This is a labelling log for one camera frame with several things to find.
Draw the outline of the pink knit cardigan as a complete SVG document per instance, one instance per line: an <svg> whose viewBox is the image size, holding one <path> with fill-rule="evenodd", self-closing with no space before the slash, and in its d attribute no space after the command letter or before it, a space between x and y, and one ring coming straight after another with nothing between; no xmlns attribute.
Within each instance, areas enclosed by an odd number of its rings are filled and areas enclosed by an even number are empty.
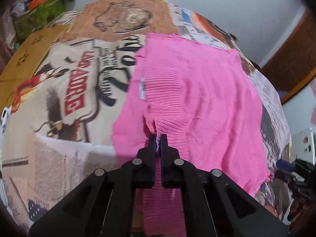
<svg viewBox="0 0 316 237"><path fill-rule="evenodd" d="M111 141L120 164L150 134L196 168L218 168L254 196L271 172L261 136L262 102L236 50L149 33Z"/></svg>

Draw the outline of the printed newspaper pattern bedsheet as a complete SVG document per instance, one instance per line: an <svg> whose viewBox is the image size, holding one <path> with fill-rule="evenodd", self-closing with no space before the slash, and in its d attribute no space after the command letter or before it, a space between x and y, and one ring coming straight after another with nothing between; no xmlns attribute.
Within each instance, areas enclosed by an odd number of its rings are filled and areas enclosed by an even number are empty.
<svg viewBox="0 0 316 237"><path fill-rule="evenodd" d="M33 76L16 90L2 144L10 214L24 233L98 167L118 162L111 135L137 52L149 33L237 51L262 102L261 136L271 172L254 195L283 218L289 190L272 176L288 157L290 132L278 93L233 37L200 14L158 0L99 0L77 12Z"/></svg>

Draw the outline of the brown wooden door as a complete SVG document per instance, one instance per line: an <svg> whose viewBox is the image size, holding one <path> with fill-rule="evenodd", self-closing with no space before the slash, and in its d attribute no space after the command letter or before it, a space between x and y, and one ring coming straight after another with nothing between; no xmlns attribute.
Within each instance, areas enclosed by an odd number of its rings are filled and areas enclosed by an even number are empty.
<svg viewBox="0 0 316 237"><path fill-rule="evenodd" d="M285 104L315 77L315 16L305 11L302 19L277 53L261 69Z"/></svg>

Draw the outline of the green fabric storage box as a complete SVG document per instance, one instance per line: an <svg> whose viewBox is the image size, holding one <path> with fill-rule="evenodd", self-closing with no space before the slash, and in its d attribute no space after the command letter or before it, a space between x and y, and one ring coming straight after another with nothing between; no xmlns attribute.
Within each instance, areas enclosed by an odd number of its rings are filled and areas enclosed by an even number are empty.
<svg viewBox="0 0 316 237"><path fill-rule="evenodd" d="M40 31L60 14L65 12L63 0L47 0L31 11L25 11L18 15L12 14L14 30L17 41L25 41L33 32Z"/></svg>

